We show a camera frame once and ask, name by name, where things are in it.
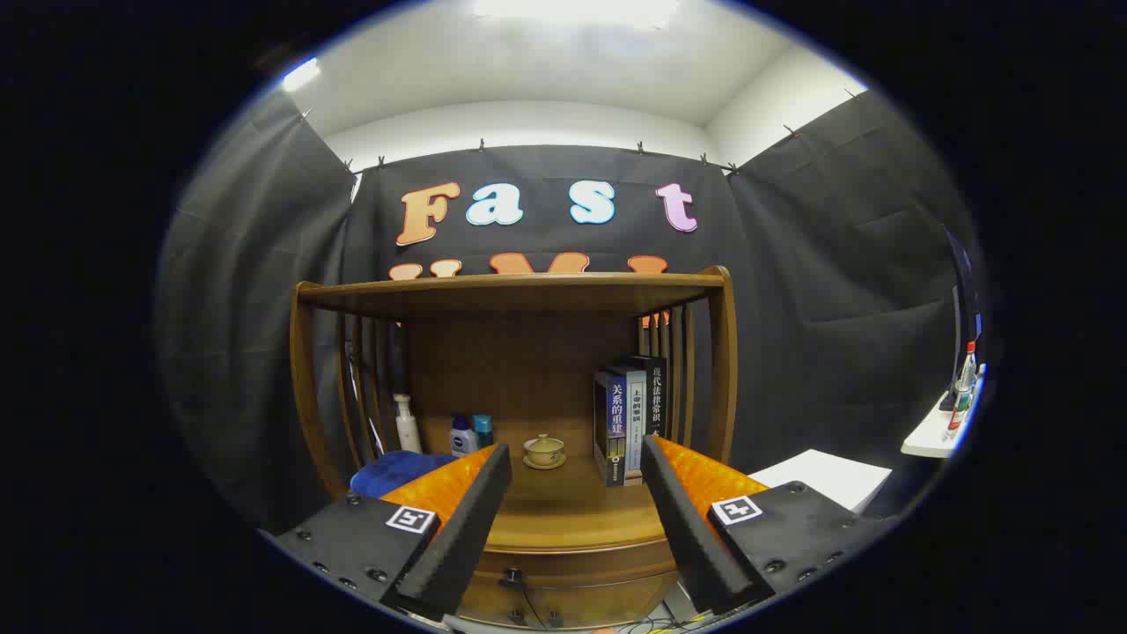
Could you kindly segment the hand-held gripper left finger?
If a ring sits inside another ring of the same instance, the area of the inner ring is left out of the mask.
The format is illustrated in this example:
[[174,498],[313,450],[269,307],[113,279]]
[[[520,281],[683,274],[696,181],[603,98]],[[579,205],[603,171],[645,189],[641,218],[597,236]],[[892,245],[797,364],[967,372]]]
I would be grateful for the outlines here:
[[461,605],[511,481],[511,448],[496,443],[382,497],[346,493],[273,545],[379,611],[440,622]]

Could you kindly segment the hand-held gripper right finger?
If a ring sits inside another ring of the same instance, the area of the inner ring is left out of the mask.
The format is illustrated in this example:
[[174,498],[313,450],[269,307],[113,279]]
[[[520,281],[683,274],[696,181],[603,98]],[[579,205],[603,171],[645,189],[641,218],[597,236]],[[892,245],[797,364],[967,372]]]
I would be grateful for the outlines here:
[[657,436],[641,467],[689,600],[716,616],[793,593],[890,529],[802,481],[766,486]]

